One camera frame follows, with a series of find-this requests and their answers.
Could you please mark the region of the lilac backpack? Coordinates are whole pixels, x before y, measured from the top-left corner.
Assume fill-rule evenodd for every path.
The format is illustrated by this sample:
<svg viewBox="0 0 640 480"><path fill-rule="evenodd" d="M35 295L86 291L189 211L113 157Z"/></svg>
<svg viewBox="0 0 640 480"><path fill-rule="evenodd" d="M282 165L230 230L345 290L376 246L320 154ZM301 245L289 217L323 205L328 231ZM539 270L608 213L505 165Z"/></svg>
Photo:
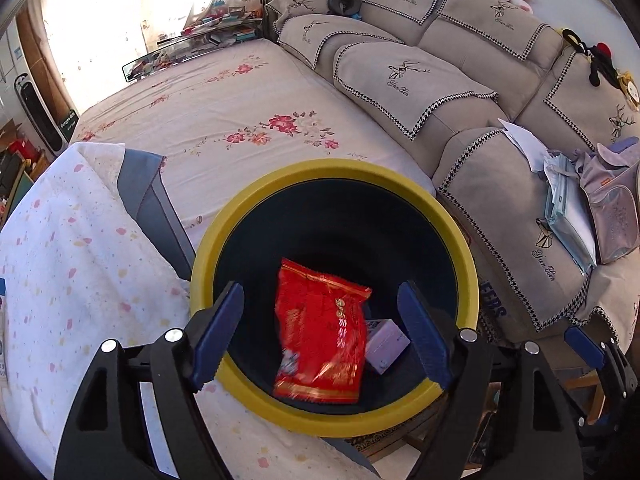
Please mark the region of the lilac backpack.
<svg viewBox="0 0 640 480"><path fill-rule="evenodd" d="M585 193L603 264L639 247L639 139L630 136L580 152L575 169Z"/></svg>

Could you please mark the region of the small lilac box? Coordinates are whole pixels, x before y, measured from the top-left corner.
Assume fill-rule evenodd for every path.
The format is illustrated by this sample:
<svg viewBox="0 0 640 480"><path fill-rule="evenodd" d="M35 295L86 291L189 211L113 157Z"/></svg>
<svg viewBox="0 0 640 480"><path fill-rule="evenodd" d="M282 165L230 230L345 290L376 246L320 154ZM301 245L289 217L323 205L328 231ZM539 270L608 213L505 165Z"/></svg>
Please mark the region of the small lilac box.
<svg viewBox="0 0 640 480"><path fill-rule="evenodd" d="M383 375L405 351L410 340L390 318L367 320L366 324L366 360L378 374Z"/></svg>

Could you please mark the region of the red snack bag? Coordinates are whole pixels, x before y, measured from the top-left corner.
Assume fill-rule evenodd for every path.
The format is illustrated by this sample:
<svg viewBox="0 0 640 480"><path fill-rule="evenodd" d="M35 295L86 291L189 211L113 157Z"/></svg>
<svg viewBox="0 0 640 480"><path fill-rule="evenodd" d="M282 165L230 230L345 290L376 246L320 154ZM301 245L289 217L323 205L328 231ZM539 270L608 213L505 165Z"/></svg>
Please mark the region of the red snack bag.
<svg viewBox="0 0 640 480"><path fill-rule="evenodd" d="M284 259L276 312L282 360L273 395L297 401L354 404L366 362L363 305L371 289Z"/></svg>

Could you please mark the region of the glass side table with clutter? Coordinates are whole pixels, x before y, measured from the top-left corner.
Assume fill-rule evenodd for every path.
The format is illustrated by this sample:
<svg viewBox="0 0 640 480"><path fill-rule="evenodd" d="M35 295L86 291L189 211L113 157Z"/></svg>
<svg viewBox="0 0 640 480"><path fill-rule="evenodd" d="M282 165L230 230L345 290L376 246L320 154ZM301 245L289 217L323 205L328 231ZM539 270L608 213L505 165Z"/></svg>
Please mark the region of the glass side table with clutter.
<svg viewBox="0 0 640 480"><path fill-rule="evenodd" d="M138 81L170 66L257 39L261 19L261 10L212 0L200 13L190 11L177 36L157 40L153 50L124 64L122 76L126 82Z"/></svg>

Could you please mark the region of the black tower fan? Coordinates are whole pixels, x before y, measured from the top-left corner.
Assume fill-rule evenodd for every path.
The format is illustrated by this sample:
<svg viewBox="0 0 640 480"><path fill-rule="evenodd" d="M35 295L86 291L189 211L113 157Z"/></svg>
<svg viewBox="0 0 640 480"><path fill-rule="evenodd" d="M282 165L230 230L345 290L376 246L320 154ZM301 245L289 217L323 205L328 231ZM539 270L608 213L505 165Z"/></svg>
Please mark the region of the black tower fan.
<svg viewBox="0 0 640 480"><path fill-rule="evenodd" d="M58 157L68 148L68 142L49 112L32 76L28 73L19 74L14 80L14 90L40 140L53 157Z"/></svg>

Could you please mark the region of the yellow rimmed dark trash bin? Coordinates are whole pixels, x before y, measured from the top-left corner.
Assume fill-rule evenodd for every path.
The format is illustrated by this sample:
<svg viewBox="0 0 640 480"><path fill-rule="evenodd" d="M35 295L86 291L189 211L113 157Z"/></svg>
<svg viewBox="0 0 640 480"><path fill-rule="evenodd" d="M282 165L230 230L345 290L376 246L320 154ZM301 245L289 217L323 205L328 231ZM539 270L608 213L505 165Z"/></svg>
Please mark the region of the yellow rimmed dark trash bin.
<svg viewBox="0 0 640 480"><path fill-rule="evenodd" d="M436 325L472 328L480 292L463 235L434 196L347 159L273 171L205 231L191 308L242 289L218 380L250 411L315 437L392 428L448 386Z"/></svg>

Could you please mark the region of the floral bed cover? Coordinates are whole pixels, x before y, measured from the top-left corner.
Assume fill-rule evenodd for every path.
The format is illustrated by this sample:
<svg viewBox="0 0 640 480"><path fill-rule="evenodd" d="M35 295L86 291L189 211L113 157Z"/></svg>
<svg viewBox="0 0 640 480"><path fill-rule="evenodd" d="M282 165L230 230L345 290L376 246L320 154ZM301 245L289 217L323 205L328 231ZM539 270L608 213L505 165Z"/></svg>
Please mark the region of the floral bed cover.
<svg viewBox="0 0 640 480"><path fill-rule="evenodd" d="M74 138L163 156L165 188L193 245L247 185L308 159L370 162L434 190L373 119L266 40L122 88L81 115Z"/></svg>

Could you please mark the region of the beige deer pattern sofa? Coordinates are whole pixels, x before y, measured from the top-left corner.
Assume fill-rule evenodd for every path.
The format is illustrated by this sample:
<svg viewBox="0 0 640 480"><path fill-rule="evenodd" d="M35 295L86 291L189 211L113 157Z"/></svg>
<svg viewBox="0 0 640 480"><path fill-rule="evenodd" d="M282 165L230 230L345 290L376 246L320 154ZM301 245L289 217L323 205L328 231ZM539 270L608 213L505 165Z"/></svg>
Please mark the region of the beige deer pattern sofa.
<svg viewBox="0 0 640 480"><path fill-rule="evenodd" d="M582 274L544 225L547 182L503 132L523 127L565 155L636 136L639 115L550 25L504 0L262 0L265 31L373 118L432 179L472 252L480 325L540 343L558 367L578 326L628 348L639 255Z"/></svg>

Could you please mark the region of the white dotted tablecloth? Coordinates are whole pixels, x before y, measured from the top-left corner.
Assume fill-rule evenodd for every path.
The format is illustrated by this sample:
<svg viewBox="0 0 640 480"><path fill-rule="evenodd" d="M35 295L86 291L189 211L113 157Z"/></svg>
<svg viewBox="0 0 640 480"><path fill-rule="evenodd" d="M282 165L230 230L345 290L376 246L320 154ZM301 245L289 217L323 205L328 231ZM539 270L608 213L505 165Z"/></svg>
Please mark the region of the white dotted tablecloth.
<svg viewBox="0 0 640 480"><path fill-rule="evenodd" d="M128 214L122 144L76 143L1 230L1 416L46 478L102 341L186 325L189 286Z"/></svg>

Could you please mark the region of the black neck pillow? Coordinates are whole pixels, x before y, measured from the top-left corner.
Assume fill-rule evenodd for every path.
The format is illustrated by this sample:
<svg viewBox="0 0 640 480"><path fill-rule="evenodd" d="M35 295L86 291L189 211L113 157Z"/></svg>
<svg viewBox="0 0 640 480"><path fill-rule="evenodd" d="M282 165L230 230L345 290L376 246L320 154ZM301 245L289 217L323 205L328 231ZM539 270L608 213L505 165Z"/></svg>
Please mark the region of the black neck pillow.
<svg viewBox="0 0 640 480"><path fill-rule="evenodd" d="M361 0L328 0L328 9L331 14L347 16L350 18L359 13Z"/></svg>

